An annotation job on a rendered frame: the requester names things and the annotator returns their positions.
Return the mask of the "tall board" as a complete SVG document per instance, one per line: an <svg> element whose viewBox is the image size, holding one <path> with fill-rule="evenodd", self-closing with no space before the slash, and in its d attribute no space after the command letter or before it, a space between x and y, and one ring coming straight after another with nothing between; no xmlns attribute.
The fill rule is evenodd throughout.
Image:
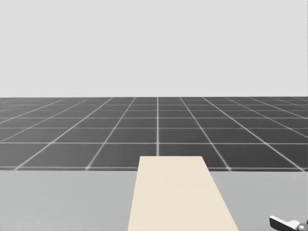
<svg viewBox="0 0 308 231"><path fill-rule="evenodd" d="M239 231L201 156L141 156L128 231Z"/></svg>

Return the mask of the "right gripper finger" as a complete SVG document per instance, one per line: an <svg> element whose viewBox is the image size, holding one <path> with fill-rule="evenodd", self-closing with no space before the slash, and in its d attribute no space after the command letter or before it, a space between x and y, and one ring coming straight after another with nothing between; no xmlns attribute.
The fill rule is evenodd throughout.
<svg viewBox="0 0 308 231"><path fill-rule="evenodd" d="M297 220L284 221L276 216L270 216L269 224L277 231L308 231L308 219L301 223Z"/></svg>

